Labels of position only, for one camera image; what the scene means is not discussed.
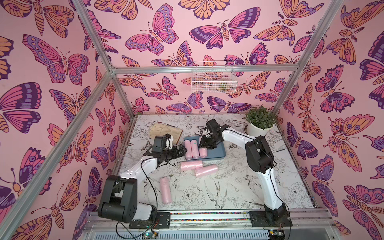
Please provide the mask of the blue plastic storage box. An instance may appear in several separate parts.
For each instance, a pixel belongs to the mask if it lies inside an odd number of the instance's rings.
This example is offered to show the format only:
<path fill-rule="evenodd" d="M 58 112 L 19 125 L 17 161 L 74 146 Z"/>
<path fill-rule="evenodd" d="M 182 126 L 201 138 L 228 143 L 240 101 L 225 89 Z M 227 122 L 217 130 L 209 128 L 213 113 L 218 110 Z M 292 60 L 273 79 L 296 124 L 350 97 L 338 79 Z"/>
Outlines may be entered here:
<path fill-rule="evenodd" d="M 190 136 L 190 137 L 184 138 L 184 140 L 185 141 L 186 140 L 189 140 L 189 141 L 196 140 L 197 142 L 199 142 L 199 138 L 200 138 L 200 136 Z M 192 159 L 192 160 L 193 161 L 194 160 L 213 161 L 213 160 L 222 160 L 225 157 L 226 157 L 226 150 L 225 150 L 224 143 L 220 143 L 215 149 L 208 150 L 207 157 L 199 158 L 199 159 Z"/>

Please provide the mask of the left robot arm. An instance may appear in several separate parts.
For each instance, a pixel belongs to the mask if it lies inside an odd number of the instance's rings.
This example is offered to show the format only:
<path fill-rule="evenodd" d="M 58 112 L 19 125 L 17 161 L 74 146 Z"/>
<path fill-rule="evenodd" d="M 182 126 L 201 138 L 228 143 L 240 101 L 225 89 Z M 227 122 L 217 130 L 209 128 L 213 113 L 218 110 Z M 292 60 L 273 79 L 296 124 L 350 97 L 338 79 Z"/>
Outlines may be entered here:
<path fill-rule="evenodd" d="M 184 145 L 173 145 L 170 135 L 156 136 L 154 144 L 130 170 L 107 178 L 98 207 L 100 218 L 131 223 L 153 221 L 157 207 L 138 200 L 138 184 L 162 164 L 190 153 Z"/>

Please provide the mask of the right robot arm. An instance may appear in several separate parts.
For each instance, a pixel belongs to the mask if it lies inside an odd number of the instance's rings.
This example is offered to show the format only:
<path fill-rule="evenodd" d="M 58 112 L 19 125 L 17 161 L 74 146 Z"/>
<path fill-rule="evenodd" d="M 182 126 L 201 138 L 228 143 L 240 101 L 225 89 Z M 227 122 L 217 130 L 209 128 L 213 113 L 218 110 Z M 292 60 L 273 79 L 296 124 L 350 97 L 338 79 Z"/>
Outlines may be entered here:
<path fill-rule="evenodd" d="M 285 202 L 275 187 L 275 158 L 263 136 L 253 137 L 231 129 L 229 125 L 219 125 L 215 119 L 206 123 L 206 135 L 202 136 L 200 148 L 215 149 L 220 143 L 231 142 L 246 151 L 249 168 L 259 175 L 264 194 L 266 217 L 278 221 L 288 214 Z"/>

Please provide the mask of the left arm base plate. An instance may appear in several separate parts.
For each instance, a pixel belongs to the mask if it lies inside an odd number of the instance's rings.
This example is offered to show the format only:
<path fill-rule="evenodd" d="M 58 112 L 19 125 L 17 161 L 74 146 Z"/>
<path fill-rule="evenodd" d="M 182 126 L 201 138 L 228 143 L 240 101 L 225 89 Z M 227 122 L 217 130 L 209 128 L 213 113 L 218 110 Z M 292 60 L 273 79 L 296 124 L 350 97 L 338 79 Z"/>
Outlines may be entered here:
<path fill-rule="evenodd" d="M 130 229 L 169 229 L 171 223 L 170 212 L 157 212 L 149 220 L 135 220 L 129 224 Z"/>

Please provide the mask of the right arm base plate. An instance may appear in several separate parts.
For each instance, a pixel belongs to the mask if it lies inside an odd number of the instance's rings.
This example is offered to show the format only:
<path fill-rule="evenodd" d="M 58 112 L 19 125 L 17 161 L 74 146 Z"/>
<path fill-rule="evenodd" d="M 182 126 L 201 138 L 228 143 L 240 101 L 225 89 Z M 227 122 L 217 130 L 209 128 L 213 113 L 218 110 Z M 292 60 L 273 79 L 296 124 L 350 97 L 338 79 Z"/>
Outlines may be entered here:
<path fill-rule="evenodd" d="M 277 213 L 268 211 L 250 211 L 247 214 L 252 227 L 277 228 L 292 227 L 293 223 L 288 212 Z"/>

